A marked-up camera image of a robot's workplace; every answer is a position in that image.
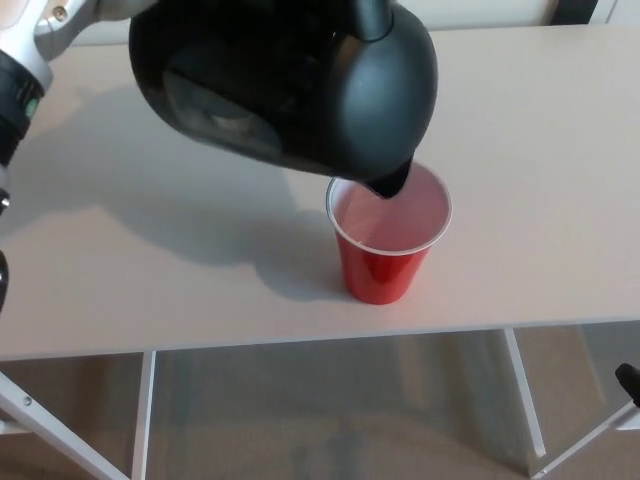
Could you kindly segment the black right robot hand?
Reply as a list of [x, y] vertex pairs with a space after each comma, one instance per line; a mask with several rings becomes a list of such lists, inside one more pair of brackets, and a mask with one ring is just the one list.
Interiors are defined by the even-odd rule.
[[634, 405], [640, 407], [640, 370], [628, 363], [623, 363], [615, 370], [615, 376]]

